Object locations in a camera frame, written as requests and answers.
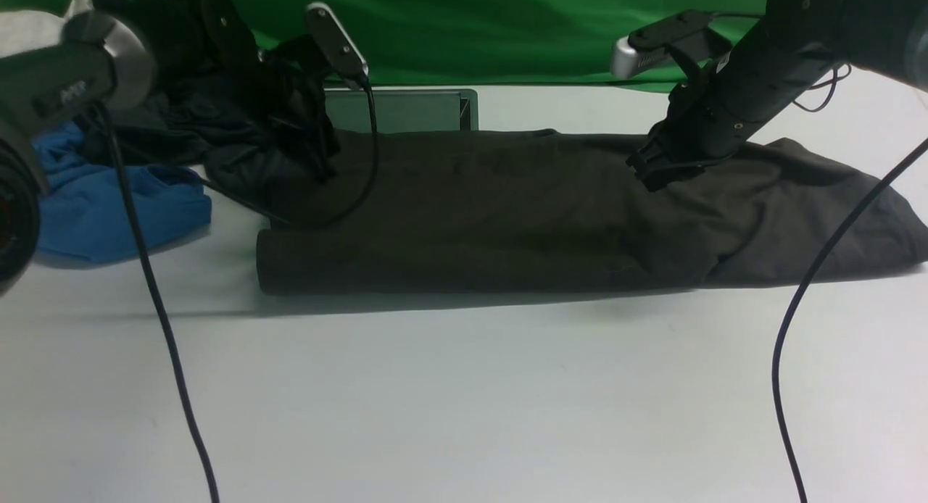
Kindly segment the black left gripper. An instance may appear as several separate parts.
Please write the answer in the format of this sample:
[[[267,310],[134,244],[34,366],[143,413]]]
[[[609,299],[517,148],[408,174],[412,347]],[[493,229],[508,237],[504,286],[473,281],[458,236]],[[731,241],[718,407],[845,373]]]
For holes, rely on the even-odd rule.
[[[262,51],[233,0],[95,0],[95,9],[139,25],[157,61],[155,91],[223,73],[276,106],[301,99],[323,110],[327,62],[309,36]]]

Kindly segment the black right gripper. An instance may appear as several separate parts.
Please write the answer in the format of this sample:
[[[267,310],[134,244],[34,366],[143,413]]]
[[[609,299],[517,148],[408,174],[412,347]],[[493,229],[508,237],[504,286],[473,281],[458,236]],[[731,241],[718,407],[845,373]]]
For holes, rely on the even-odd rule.
[[[647,191],[660,191],[733,157],[768,122],[769,96],[757,83],[710,75],[672,91],[666,118],[627,164]]]

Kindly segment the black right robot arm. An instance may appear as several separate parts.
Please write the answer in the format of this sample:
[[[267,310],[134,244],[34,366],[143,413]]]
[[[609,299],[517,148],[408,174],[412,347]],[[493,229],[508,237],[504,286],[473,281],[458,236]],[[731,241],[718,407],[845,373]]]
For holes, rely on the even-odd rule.
[[[686,79],[666,117],[629,157],[650,191],[733,157],[747,140],[841,66],[926,89],[927,0],[768,0],[738,43],[687,10],[630,32],[613,47],[612,74],[630,79],[668,61]]]

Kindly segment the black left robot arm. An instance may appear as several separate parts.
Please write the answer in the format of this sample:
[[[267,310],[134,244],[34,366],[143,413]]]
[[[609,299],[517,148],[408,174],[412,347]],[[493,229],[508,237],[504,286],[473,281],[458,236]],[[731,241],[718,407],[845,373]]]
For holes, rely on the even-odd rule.
[[[152,93],[176,79],[193,77],[206,63],[223,67],[244,83],[255,86],[246,94],[269,99],[265,107],[289,106],[288,99],[302,96],[295,79],[276,74],[259,60],[258,48],[248,25],[241,20],[232,0],[132,0],[118,12],[99,9],[79,13],[65,21],[60,43],[21,51],[2,59],[2,295],[15,284],[32,262],[43,233],[41,203],[55,195],[33,140],[59,127],[73,125],[91,109],[103,112],[132,109]],[[149,249],[146,223],[136,230],[142,242],[123,243],[123,231],[131,231],[137,209],[136,196],[154,198],[152,208],[142,208],[142,221],[154,226],[155,246],[172,243],[206,228],[211,222],[212,202],[203,193],[202,180],[189,170],[167,170],[175,180],[160,180],[167,166],[130,167],[122,178],[122,214],[107,213],[91,225],[91,235],[116,244],[104,251],[106,259],[138,256]],[[142,191],[132,187],[142,176]]]

